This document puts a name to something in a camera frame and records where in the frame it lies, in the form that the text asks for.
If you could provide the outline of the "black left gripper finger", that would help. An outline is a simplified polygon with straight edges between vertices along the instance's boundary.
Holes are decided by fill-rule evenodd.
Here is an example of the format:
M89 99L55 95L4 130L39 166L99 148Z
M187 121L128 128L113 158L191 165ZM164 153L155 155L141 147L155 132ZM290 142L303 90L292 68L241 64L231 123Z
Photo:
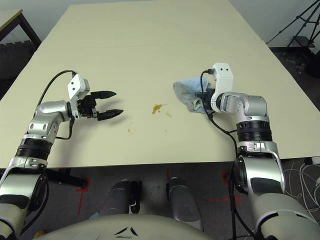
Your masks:
M98 121L103 121L103 120L108 120L108 119L112 119L120 114L123 113L122 109L111 109L111 110L107 110L105 112L96 112L97 113L97 120Z
M117 94L115 92L113 92L113 91L104 90L104 91L91 92L90 97L93 100L96 100L96 99L108 99L108 98L111 98L111 97L116 96L116 95Z

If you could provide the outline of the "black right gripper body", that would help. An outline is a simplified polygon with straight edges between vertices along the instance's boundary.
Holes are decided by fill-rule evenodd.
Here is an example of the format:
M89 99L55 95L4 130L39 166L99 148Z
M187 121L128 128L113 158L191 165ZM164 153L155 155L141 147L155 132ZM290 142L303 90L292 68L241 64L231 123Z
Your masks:
M214 88L207 88L205 92L197 93L197 97L201 99L204 108L211 108L211 99L214 93Z

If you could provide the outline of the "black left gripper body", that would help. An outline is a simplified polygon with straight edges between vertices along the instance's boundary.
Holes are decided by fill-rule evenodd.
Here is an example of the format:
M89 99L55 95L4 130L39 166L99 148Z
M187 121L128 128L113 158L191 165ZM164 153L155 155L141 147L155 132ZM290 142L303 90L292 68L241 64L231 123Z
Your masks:
M80 117L97 118L96 99L98 94L86 95L83 99L77 100L77 110Z

